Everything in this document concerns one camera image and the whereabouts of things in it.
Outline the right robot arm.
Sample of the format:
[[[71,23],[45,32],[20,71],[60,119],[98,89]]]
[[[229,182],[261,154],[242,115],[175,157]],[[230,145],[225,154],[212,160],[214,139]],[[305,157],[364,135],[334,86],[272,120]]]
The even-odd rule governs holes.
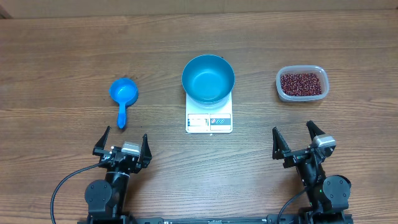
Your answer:
[[[326,176],[322,162],[336,147],[333,136],[323,132],[313,121],[307,121],[311,143],[292,151],[277,128],[272,129],[272,158],[282,159],[283,167],[295,167],[303,183],[303,190],[289,199],[277,214],[274,223],[353,223],[349,208],[351,182],[343,175]],[[300,208],[296,215],[284,215],[285,209],[301,195],[306,194],[310,205]]]

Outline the blue plastic measuring scoop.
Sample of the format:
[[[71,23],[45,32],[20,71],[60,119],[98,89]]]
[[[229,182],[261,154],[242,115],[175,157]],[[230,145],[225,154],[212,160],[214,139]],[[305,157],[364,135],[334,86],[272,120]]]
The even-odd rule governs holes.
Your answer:
[[[109,95],[119,105],[117,126],[124,129],[127,123],[127,108],[139,97],[138,87],[133,80],[120,78],[111,85]]]

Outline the red adzuki beans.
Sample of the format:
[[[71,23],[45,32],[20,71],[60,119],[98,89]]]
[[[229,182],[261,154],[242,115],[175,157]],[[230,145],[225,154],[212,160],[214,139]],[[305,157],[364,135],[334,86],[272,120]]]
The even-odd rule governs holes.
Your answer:
[[[320,79],[315,73],[288,73],[280,77],[282,91],[289,96],[322,94]]]

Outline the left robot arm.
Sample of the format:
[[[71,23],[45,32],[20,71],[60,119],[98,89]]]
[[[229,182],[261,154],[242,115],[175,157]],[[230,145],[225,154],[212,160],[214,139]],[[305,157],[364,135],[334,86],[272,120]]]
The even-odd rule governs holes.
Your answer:
[[[124,211],[124,203],[131,174],[145,169],[152,160],[147,135],[142,144],[124,142],[121,147],[113,146],[106,150],[106,140],[110,127],[95,144],[93,155],[100,157],[100,168],[106,169],[104,179],[95,180],[85,190],[88,204],[87,223],[136,223],[131,213]]]

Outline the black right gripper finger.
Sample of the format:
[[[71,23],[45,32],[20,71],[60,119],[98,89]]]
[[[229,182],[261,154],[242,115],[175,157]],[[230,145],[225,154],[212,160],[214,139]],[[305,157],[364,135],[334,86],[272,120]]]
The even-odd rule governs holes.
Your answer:
[[[312,120],[307,121],[306,126],[308,128],[308,132],[310,133],[310,138],[313,140],[315,136],[323,135],[323,132]]]
[[[286,143],[282,134],[279,132],[279,130],[276,127],[272,129],[272,137],[273,137],[272,158],[277,160],[283,159],[286,154],[291,152],[291,149]]]

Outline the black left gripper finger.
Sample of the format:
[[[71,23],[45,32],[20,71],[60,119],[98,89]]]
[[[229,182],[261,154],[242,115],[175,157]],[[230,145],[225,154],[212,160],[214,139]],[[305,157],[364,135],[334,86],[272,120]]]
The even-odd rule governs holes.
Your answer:
[[[107,126],[106,131],[101,136],[101,138],[98,140],[98,142],[95,144],[94,149],[104,149],[110,129],[111,129],[111,127]]]
[[[141,147],[141,153],[140,153],[140,157],[139,157],[141,169],[147,168],[148,165],[150,164],[150,161],[152,160],[152,153],[149,149],[147,134],[143,135],[142,138],[143,138],[142,147]]]

